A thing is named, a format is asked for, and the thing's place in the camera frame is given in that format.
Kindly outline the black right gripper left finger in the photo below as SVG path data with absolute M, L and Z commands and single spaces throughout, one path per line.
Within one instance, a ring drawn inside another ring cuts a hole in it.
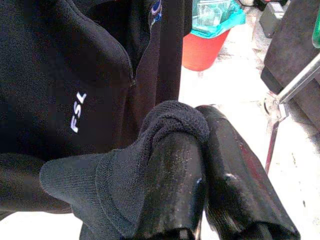
M 201 150 L 208 137 L 198 110 L 165 101 L 128 147 L 48 161 L 40 184 L 70 204 L 82 240 L 191 239 L 204 204 Z

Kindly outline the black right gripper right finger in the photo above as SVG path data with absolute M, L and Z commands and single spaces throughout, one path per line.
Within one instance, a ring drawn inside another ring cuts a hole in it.
M 221 240 L 299 240 L 259 158 L 218 109 L 196 108 L 208 124 L 205 209 Z

